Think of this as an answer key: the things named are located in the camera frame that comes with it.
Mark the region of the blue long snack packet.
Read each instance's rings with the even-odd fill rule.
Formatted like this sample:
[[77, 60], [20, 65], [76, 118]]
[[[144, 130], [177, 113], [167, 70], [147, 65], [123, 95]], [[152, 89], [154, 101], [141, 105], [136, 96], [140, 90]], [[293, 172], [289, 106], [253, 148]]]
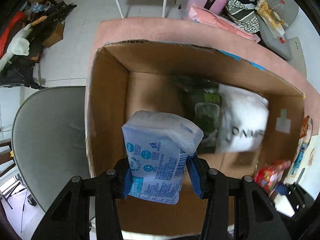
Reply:
[[301, 162], [302, 162], [302, 159], [303, 159], [303, 156], [304, 156], [304, 152], [305, 150], [307, 149], [309, 143], [306, 139], [303, 140], [301, 146], [300, 146], [300, 149], [298, 151], [298, 155], [293, 163], [293, 168], [292, 168], [292, 171], [291, 171], [291, 177], [292, 178], [295, 178], [297, 172], [298, 172], [298, 169], [301, 165]]

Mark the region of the red snack bag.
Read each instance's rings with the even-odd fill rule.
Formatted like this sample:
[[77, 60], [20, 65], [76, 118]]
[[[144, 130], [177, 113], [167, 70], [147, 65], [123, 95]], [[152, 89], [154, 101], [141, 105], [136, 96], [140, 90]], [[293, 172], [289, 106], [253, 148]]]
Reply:
[[279, 184], [284, 171], [290, 166], [290, 160], [280, 160], [266, 165], [257, 172], [254, 181], [270, 196]]

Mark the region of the blue tissue pack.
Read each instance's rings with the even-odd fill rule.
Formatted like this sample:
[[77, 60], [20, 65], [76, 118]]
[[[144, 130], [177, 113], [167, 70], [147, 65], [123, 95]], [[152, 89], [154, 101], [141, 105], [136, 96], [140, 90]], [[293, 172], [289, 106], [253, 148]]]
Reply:
[[179, 115], [137, 111], [122, 132], [132, 174], [130, 196], [177, 204], [185, 163], [195, 155], [203, 131]]

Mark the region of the orange panda snack bag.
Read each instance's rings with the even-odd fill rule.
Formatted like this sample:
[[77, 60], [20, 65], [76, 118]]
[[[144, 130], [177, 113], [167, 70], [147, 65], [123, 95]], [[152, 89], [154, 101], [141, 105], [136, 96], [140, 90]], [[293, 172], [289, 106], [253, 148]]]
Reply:
[[300, 139], [306, 137], [309, 129], [309, 121], [310, 121], [310, 116], [309, 115], [305, 116], [303, 119], [301, 130], [300, 130], [300, 135], [299, 135]]

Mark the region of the grey round chair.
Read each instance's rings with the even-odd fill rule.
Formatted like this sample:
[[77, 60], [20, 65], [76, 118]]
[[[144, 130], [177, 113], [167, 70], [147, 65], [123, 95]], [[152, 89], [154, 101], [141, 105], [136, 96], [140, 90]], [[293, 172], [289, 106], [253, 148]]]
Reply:
[[47, 211], [73, 176], [90, 178], [85, 144], [85, 88], [39, 90], [18, 109], [12, 149], [35, 201]]

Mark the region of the white NMAX pillow pack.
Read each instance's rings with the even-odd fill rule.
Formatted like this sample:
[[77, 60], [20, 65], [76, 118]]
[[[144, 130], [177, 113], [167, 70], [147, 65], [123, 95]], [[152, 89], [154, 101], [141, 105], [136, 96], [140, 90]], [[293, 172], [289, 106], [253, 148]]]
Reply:
[[216, 150], [219, 153], [254, 152], [266, 131], [268, 100], [259, 94], [219, 85], [222, 96]]

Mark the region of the green snack packet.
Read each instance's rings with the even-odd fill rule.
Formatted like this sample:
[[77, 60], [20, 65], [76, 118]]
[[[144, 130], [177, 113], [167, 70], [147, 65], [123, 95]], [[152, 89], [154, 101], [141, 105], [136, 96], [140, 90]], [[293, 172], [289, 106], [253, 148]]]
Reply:
[[222, 103], [219, 84], [188, 76], [173, 77], [172, 81], [179, 90], [184, 117], [203, 131], [197, 153], [215, 153]]

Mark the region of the yellow crumpled bag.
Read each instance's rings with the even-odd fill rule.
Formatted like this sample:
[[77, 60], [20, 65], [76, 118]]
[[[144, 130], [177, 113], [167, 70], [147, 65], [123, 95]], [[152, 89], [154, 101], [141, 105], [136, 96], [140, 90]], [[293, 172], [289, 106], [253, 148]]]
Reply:
[[275, 12], [265, 0], [259, 0], [255, 7], [258, 15], [263, 19], [268, 29], [281, 43], [285, 43], [285, 30], [289, 25]]

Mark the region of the white goose plush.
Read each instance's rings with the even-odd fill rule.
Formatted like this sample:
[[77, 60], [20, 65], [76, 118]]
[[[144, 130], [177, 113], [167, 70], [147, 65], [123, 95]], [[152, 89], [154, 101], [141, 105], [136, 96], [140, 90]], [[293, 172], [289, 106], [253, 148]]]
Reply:
[[4, 69], [5, 65], [15, 56], [29, 55], [29, 45], [30, 42], [27, 40], [27, 37], [32, 32], [33, 27], [47, 19], [48, 16], [42, 16], [38, 20], [29, 23], [23, 29], [21, 29], [11, 40], [8, 45], [7, 52], [1, 58], [1, 70]]

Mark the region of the small brown cardboard box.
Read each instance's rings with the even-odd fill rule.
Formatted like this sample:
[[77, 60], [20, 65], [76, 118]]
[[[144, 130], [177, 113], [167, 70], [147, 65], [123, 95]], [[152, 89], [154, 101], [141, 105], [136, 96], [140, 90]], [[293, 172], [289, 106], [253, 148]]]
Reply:
[[50, 36], [45, 39], [41, 45], [44, 46], [45, 48], [49, 48], [56, 44], [57, 42], [60, 42], [63, 40], [63, 32], [64, 32], [65, 24], [59, 22], [54, 31], [50, 34]]

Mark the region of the grey chair with clutter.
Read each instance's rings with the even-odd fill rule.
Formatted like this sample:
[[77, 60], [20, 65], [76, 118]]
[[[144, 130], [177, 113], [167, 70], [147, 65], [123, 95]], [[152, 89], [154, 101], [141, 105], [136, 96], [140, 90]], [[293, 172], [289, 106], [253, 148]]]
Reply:
[[296, 19], [298, 11], [294, 0], [259, 0], [255, 7], [262, 46], [285, 60], [292, 57], [286, 31]]

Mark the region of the pink striped table mat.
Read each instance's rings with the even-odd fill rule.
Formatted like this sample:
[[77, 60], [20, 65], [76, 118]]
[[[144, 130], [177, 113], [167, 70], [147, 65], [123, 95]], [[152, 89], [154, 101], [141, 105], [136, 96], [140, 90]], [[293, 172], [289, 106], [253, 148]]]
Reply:
[[230, 177], [291, 159], [305, 116], [319, 128], [319, 93], [266, 48], [210, 25], [162, 18], [101, 22], [86, 87], [89, 170], [100, 175], [125, 155], [121, 127], [138, 110], [182, 114], [172, 75], [245, 88], [267, 97], [270, 119], [257, 153], [206, 154]]

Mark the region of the black white patterned bag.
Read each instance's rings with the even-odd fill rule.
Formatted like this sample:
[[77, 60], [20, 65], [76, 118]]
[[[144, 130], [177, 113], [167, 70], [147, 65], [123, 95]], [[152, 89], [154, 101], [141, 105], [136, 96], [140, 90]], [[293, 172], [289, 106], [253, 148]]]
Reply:
[[227, 0], [225, 9], [228, 17], [241, 29], [250, 34], [260, 31], [260, 24], [255, 12], [259, 0]]

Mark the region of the red plastic bag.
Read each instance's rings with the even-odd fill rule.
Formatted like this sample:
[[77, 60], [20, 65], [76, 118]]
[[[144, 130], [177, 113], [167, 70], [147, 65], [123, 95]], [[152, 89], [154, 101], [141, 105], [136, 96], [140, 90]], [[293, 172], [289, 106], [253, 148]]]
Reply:
[[25, 18], [25, 14], [22, 11], [18, 11], [16, 15], [12, 18], [12, 20], [7, 25], [6, 29], [4, 30], [3, 34], [0, 38], [0, 58], [4, 55], [4, 49], [7, 44], [8, 38], [10, 33], [12, 32], [14, 26], [17, 24], [17, 22], [23, 20]]

